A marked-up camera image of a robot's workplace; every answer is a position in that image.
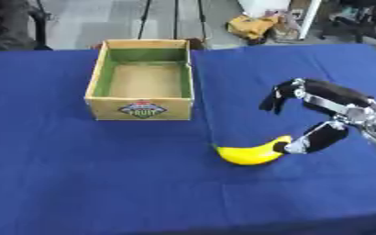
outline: person's leg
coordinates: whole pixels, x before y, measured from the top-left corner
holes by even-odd
[[[32,50],[27,0],[0,0],[0,50]]]

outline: yellow banana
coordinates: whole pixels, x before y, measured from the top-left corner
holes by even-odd
[[[281,152],[273,150],[273,146],[278,142],[291,143],[291,136],[281,136],[264,145],[252,148],[228,148],[216,147],[219,155],[227,160],[239,165],[256,165],[273,161],[283,155]]]

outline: tripod leg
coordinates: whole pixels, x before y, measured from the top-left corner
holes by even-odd
[[[144,14],[141,17],[141,27],[139,28],[138,39],[142,38],[142,33],[144,32],[145,23],[147,22],[149,7],[151,6],[151,0],[147,0],[145,4]]]
[[[180,11],[180,0],[175,0],[175,9],[173,15],[173,38],[178,39],[178,22],[179,22],[179,13]]]
[[[206,36],[206,29],[205,29],[206,18],[204,14],[203,0],[198,0],[198,9],[199,9],[199,18],[201,20],[201,27],[203,31],[203,42],[205,42],[207,36]]]

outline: cardboard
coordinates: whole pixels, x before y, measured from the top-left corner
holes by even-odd
[[[98,120],[188,120],[190,64],[185,40],[107,40],[85,101]]]

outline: box label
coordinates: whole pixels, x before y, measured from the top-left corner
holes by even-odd
[[[128,106],[120,107],[118,111],[137,118],[145,119],[166,112],[167,109],[152,104],[150,101],[139,100],[138,102],[132,103]]]

